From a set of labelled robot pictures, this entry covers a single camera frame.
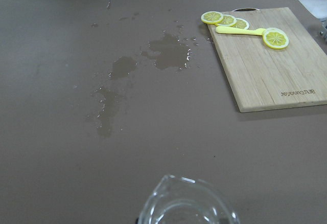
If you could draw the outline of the clear glass measuring cup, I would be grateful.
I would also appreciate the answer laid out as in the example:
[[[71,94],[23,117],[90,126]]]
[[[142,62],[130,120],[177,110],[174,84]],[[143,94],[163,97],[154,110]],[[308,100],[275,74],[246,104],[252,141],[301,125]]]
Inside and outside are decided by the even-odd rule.
[[[165,175],[146,200],[136,223],[240,223],[240,219],[211,184]]]

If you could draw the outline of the lemon slice outer end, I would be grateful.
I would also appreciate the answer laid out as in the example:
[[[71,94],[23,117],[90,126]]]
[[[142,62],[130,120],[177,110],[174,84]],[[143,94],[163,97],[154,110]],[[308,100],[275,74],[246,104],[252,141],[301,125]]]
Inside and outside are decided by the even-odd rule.
[[[201,15],[203,23],[214,25],[222,21],[224,14],[218,11],[208,11]]]

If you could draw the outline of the wooden cutting board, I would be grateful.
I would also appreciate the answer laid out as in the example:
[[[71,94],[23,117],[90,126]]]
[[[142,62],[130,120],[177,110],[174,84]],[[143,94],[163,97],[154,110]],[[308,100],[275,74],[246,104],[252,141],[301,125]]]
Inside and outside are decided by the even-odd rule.
[[[285,8],[234,12],[250,28],[283,30],[289,45],[276,50],[261,36],[219,34],[209,26],[239,110],[243,113],[326,104],[326,53]]]

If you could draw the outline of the lemon slice middle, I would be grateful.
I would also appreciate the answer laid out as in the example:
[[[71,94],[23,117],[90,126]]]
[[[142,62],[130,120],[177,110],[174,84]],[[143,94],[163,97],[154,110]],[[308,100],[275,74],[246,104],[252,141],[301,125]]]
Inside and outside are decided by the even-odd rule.
[[[220,22],[216,23],[216,26],[232,27],[236,24],[237,19],[229,14],[223,14],[223,18]]]

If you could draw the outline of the lemon slice inner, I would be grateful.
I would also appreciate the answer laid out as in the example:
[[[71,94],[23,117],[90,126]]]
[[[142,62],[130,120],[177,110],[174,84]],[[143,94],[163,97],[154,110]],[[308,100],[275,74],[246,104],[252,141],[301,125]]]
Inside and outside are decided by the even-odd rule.
[[[236,23],[232,26],[238,29],[249,29],[249,22],[242,18],[236,18]]]

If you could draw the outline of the lemon slice on knife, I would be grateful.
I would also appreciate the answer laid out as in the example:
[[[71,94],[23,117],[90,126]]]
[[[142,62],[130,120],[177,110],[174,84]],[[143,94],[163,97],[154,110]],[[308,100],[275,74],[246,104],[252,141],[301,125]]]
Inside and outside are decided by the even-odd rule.
[[[278,28],[267,28],[262,35],[265,45],[272,49],[284,49],[289,45],[289,38]]]

